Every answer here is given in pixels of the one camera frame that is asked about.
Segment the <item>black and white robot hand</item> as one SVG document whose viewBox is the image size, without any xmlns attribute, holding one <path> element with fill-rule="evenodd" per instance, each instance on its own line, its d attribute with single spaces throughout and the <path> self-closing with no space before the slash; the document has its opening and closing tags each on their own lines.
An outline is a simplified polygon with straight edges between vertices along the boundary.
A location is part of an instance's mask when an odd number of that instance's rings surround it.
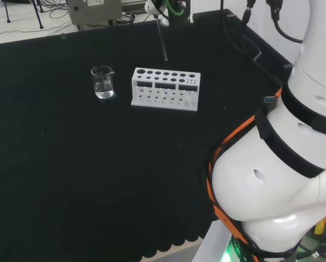
<svg viewBox="0 0 326 262">
<path fill-rule="evenodd" d="M 160 25 L 169 27 L 174 24 L 194 22 L 188 4 L 189 1 L 146 1 L 144 9 L 147 14 L 154 16 Z"/>
</svg>

